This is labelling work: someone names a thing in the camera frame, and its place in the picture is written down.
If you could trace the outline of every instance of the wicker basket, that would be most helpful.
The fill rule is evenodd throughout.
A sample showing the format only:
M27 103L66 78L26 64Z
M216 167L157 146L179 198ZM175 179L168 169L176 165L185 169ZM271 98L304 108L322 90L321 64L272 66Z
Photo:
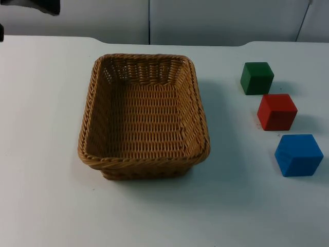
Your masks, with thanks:
M192 61L176 55L99 58L78 154L109 180L184 175L210 152Z

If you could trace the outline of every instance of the white wall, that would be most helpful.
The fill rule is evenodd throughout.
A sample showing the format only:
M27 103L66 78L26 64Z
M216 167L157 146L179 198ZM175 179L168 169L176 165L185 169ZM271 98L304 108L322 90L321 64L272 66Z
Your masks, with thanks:
M295 41L308 0L151 0L151 43Z
M329 42L329 0L313 0L298 41Z
M5 34L148 44L148 21L148 0L61 0L61 14L56 17L31 8L0 6Z

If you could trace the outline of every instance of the blue cube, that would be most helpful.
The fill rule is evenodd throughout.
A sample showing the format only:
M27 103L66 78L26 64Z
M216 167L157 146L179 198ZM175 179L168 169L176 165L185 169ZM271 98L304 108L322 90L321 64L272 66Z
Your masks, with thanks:
M283 135L275 157L284 177L312 176L323 159L313 135Z

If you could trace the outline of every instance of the basket rim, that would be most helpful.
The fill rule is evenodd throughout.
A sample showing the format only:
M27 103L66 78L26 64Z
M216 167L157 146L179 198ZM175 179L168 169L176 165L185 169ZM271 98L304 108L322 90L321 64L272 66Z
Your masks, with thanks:
M200 120L201 131L203 134L204 141L202 143L202 150L198 153L193 154L192 156L180 156L180 157L158 157L158 158L129 158L129 157L98 157L95 155L88 154L86 152L86 142L88 139L89 128L91 123L91 114L93 112L95 97L96 97L96 88L95 82L98 81L100 75L101 64L107 58L144 58L144 59L154 59L154 58L170 58L170 59L180 59L184 60L189 65L190 73L192 74L192 83L193 83L193 92L197 101L198 106L198 116ZM136 163L145 163L145 162L172 162L172 161L192 161L195 160L195 163L199 163L205 160L210 153L210 138L208 133L208 127L206 124L206 116L202 106L199 88L197 84L195 67L192 60L183 55L166 55L166 54L107 54L98 58L93 67L92 76L90 79L90 84L88 87L86 105L84 109L83 121L81 125L81 130L79 134L78 141L78 156L85 164L91 166L96 170L101 170L103 168L115 168L111 166L111 162L121 163L119 168L128 167L135 165Z

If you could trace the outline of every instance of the cube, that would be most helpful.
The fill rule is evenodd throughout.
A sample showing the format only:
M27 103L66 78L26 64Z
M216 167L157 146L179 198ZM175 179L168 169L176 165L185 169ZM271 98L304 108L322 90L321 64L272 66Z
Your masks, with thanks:
M323 159L312 135L283 135L275 157L284 177L312 176Z
M274 74L266 62L245 63L241 86L246 95L268 94Z
M265 94L257 116L264 130L290 130L297 108L288 94Z

